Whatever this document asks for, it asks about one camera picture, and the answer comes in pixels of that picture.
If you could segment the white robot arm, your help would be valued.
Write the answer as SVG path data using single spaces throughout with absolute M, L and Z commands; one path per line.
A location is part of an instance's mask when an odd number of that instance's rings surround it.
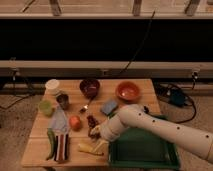
M 158 119 L 146 114 L 142 105 L 122 106 L 91 133 L 99 133 L 105 141 L 113 142 L 130 127 L 145 129 L 213 164 L 213 133 Z

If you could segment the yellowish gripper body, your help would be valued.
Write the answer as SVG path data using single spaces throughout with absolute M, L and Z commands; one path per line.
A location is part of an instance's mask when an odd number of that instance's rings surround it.
M 99 137 L 97 144 L 92 149 L 92 153 L 93 154 L 102 154 L 102 150 L 103 150 L 104 146 L 108 144 L 108 142 L 102 138 L 101 133 L 100 133 L 100 126 L 96 125 L 94 128 L 92 128 L 90 131 L 90 134 L 92 136 Z

